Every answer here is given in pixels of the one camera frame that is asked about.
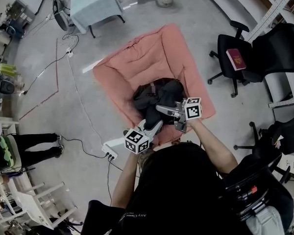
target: white power adapter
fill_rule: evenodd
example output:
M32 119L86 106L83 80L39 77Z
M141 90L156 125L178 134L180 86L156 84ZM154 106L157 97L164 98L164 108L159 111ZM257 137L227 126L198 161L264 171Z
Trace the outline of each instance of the white power adapter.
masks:
M67 48L67 54L69 57L73 57L73 51L71 50L70 47Z
M46 17L46 21L50 20L51 18L51 14L49 14L47 17Z

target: tablecloth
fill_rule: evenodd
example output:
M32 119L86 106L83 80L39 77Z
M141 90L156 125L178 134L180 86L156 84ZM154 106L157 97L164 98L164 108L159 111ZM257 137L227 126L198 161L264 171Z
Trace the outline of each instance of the tablecloth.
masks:
M86 34L89 25L122 14L118 0L71 0L70 17L82 34Z

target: power strip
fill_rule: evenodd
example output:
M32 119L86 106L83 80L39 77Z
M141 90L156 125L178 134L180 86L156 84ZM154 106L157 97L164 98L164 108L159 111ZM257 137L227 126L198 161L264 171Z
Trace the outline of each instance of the power strip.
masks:
M109 153L109 155L112 155L112 157L114 157L113 160L115 160L118 157L118 154L114 150L112 150L107 144L103 144L101 150L105 154Z
M73 51L71 50L70 47L67 48L67 54L69 57L73 57Z

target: person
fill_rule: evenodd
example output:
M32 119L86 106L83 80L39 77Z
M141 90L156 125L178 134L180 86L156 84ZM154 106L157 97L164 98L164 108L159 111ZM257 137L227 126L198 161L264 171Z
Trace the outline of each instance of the person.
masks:
M217 175L237 165L233 154L199 120L188 125L195 143L180 143L149 157L130 153L114 189L111 206L89 202L82 235L250 234L220 194ZM134 191L137 163L142 172Z
M61 139L62 136L55 133L0 136L0 183L9 182L7 173L19 172L22 168L50 158L60 158L64 150L62 145L45 151L31 152L27 149L40 143L53 143Z

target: green object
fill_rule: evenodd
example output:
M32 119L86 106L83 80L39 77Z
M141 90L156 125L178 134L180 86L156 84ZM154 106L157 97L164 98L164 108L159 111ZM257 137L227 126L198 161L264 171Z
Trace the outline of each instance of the green object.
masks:
M15 77L17 75L16 66L0 64L0 74Z
M0 146L4 151L4 160L6 160L9 163L9 167L12 167L14 165L14 160L9 147L2 136L0 136Z

